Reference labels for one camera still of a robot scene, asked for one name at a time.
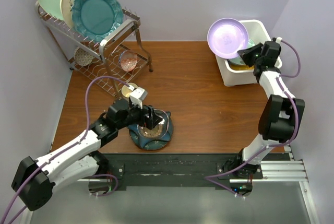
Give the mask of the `mint floral plate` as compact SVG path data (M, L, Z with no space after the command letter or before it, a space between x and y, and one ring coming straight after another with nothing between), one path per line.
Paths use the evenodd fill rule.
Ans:
M251 38L249 38L248 39L248 45L247 45L247 47L251 48L253 46L255 46L255 43L254 43L254 41ZM237 66L242 66L242 65L246 65L245 62L244 62L244 60L246 58L247 58L246 55L244 55L244 56L240 55L238 57L235 57L235 58L232 58L232 59L228 59L228 62L229 62L229 64L233 64L233 65L237 65Z

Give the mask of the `clear glass textured dish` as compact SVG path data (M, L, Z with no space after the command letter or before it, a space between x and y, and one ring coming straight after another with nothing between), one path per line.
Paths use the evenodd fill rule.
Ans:
M161 121L152 130L149 130L145 127L137 126L138 134L141 137L159 139L167 133L169 127L168 114L163 110L155 110L155 113L158 115L158 117L161 118Z

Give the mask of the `orange dotted scalloped plate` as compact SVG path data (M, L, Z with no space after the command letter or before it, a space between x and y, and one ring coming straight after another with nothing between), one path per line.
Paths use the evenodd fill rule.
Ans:
M253 71L254 70L254 67L248 67L247 65L234 65L232 63L229 63L229 67L232 69L232 70L235 70L235 71Z

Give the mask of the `white plastic bin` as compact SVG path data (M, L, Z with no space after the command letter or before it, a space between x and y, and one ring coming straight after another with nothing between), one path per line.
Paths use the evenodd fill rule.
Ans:
M249 38L254 43L264 43L271 38L264 24L257 19L240 20L248 31ZM227 87L237 85L256 84L256 77L253 75L253 69L236 70L227 60L215 55L223 83Z

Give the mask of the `lavender round plate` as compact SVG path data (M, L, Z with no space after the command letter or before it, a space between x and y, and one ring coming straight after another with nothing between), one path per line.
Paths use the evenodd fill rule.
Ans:
M248 31L238 20L222 18L215 21L207 33L210 50L218 57L232 59L248 46Z

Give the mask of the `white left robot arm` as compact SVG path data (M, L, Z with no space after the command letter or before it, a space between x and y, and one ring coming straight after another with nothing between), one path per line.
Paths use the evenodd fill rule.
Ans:
M123 128L138 125L152 130L162 120L150 105L139 106L124 99L114 101L107 112L66 145L37 159L22 159L11 184L15 198L35 211L62 186L85 177L107 176L108 162L98 150L114 140Z

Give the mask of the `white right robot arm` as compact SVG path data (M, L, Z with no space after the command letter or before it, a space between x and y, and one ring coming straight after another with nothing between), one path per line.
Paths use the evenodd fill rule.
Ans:
M283 74L275 63L281 53L281 41L273 38L251 48L238 51L265 91L268 101L258 123L258 135L222 171L243 179L257 172L264 157L274 148L289 144L298 134L305 101L297 99L283 82Z

